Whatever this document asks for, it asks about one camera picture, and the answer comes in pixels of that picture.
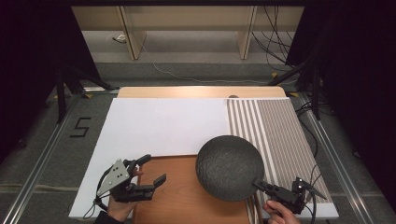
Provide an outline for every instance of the gray floor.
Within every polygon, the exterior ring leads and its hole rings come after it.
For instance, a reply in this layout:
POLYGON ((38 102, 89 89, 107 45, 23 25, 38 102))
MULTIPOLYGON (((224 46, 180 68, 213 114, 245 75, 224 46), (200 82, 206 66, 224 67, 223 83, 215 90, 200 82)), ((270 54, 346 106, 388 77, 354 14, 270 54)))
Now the gray floor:
MULTIPOLYGON (((125 44, 112 40, 112 37, 117 38, 120 34, 121 32, 117 31, 84 34, 103 81, 114 86, 263 85, 272 79, 271 75, 274 72, 283 73, 267 63, 265 53, 254 40, 251 42, 248 58, 240 60, 234 34, 229 32, 151 32, 145 41, 145 50, 136 61, 130 60, 125 44)), ((287 35, 283 34, 282 37, 285 43, 290 42, 287 35)), ((279 46, 272 44, 272 50, 276 51, 277 55, 282 55, 279 46)), ((272 57, 269 58, 269 62, 275 68, 288 69, 272 57)), ((282 87, 286 91, 294 91, 295 78, 285 81, 282 87)), ((84 81, 83 84, 94 86, 88 81, 84 81)), ((35 125, 24 136, 27 147, 16 148, 0 165, 2 220, 55 129, 57 102, 54 95, 55 93, 49 96, 49 108, 43 108, 35 125)), ((20 223, 50 223, 54 220, 57 223, 79 223, 70 219, 68 212, 85 174, 111 101, 117 95, 99 91, 89 96, 78 97, 59 142, 23 210, 20 223), (90 129, 84 138, 71 138, 73 134, 81 134, 81 130, 75 130, 78 118, 91 118, 81 123, 90 129)), ((303 104, 301 97, 292 97, 291 100, 296 109, 303 104)), ((396 223, 395 213, 390 209, 364 164, 352 155, 353 146, 336 116, 325 105, 326 99, 321 99, 321 103, 324 104, 320 108, 321 122, 352 182, 365 201, 374 223, 396 223)), ((306 114, 302 115, 302 120, 312 130, 306 114)), ((314 138, 306 129, 304 131, 314 151, 314 138)), ((316 160, 340 214, 336 220, 318 220, 316 223, 359 223, 321 144, 318 146, 316 160)))

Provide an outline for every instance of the human hand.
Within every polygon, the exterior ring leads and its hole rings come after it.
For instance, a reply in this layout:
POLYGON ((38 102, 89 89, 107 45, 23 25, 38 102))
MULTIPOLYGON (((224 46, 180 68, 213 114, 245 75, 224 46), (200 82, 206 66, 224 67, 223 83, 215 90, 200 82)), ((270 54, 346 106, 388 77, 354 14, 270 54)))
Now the human hand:
MULTIPOLYGON (((142 171, 134 169, 134 175, 142 175, 142 171)), ((118 203, 114 200, 113 196, 110 195, 108 200, 107 214, 110 217, 115 218, 117 221, 123 222, 131 213, 132 210, 137 206, 139 202, 130 203, 118 203)))
POLYGON ((268 224, 301 224, 301 221, 282 203, 268 200, 262 208, 270 215, 268 224))

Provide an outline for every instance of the striped panel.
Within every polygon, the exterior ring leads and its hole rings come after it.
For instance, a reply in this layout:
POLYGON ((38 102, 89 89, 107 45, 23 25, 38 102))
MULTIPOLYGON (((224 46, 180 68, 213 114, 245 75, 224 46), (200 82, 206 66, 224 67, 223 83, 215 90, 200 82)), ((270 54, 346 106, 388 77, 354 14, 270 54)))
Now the striped panel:
MULTIPOLYGON (((310 182, 316 162, 289 98, 227 99, 227 112, 230 134, 245 138, 262 154, 266 182, 285 189, 291 189, 296 176, 310 182)), ((316 167, 313 180, 319 174, 316 167)), ((317 197, 317 203, 332 202, 322 177, 315 188, 328 199, 317 197)), ((267 196, 260 192, 259 200, 267 196)))

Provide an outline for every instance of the wooden cutting board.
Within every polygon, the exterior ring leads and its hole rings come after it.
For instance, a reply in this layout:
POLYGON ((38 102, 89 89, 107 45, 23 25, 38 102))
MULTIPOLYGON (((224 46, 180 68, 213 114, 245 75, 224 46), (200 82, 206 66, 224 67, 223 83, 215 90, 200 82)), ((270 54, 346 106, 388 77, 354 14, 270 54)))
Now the wooden cutting board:
POLYGON ((138 185, 149 185, 162 174, 165 183, 157 188, 152 201, 134 210, 134 224, 248 224, 245 201, 223 202, 209 195, 195 173, 196 156, 152 158, 141 167, 138 185))

